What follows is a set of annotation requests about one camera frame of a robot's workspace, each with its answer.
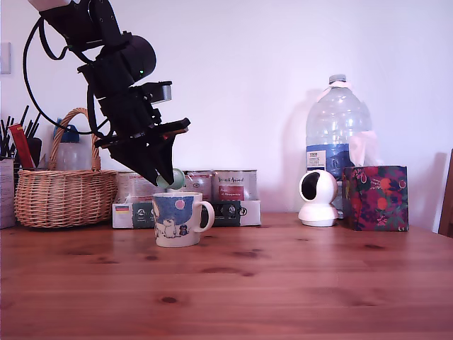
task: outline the wooden chair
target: wooden chair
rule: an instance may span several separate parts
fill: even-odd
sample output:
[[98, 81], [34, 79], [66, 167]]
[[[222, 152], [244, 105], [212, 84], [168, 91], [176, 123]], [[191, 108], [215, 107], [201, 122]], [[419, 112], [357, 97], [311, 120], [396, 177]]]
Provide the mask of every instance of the wooden chair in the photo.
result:
[[444, 205], [440, 216], [439, 234], [453, 237], [453, 150], [450, 159], [447, 185], [445, 186]]

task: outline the white wall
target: white wall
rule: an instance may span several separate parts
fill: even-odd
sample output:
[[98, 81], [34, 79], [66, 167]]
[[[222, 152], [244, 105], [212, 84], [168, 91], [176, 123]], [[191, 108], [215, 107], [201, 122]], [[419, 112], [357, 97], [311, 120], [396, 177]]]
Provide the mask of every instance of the white wall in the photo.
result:
[[[328, 76], [343, 72], [371, 111], [383, 158], [408, 166], [411, 223], [437, 231], [453, 145], [453, 1], [110, 2], [120, 28], [156, 50], [147, 81], [173, 81], [173, 100], [159, 106], [164, 120], [192, 121], [176, 139], [177, 167], [256, 168], [264, 211], [297, 211], [306, 115]], [[38, 13], [26, 0], [1, 5], [1, 38], [13, 49], [1, 115], [20, 119], [30, 104], [21, 53]], [[59, 52], [63, 39], [47, 32]], [[72, 55], [50, 61], [34, 39], [29, 77], [53, 118], [86, 105], [79, 65]], [[46, 145], [49, 130], [38, 132]], [[104, 169], [121, 168], [102, 156]]]

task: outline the wicker basket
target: wicker basket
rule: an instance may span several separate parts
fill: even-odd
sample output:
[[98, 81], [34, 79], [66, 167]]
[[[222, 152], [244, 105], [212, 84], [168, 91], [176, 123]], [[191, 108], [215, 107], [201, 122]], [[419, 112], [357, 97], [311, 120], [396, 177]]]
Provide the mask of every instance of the wicker basket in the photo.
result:
[[[85, 108], [69, 112], [61, 122], [69, 121], [79, 113], [88, 118]], [[116, 171], [101, 171], [99, 150], [92, 139], [92, 170], [55, 171], [56, 156], [63, 129], [58, 129], [52, 145], [49, 171], [19, 173], [16, 192], [16, 217], [26, 227], [63, 228], [89, 225], [108, 220], [117, 192]]]

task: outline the bottle label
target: bottle label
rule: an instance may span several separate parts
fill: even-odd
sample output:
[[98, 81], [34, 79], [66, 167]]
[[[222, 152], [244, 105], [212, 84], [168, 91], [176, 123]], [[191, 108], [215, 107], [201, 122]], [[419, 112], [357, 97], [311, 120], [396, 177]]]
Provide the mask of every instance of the bottle label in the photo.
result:
[[306, 147], [306, 170], [326, 170], [341, 181], [343, 168], [354, 166], [349, 159], [349, 144], [320, 144]]

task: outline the german flag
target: german flag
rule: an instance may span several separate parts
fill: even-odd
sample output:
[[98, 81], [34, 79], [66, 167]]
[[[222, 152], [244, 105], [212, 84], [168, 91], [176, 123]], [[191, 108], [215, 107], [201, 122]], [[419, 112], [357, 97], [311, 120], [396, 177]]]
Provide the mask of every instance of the german flag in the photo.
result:
[[115, 207], [115, 212], [117, 213], [128, 213], [129, 207], [127, 205], [117, 205]]

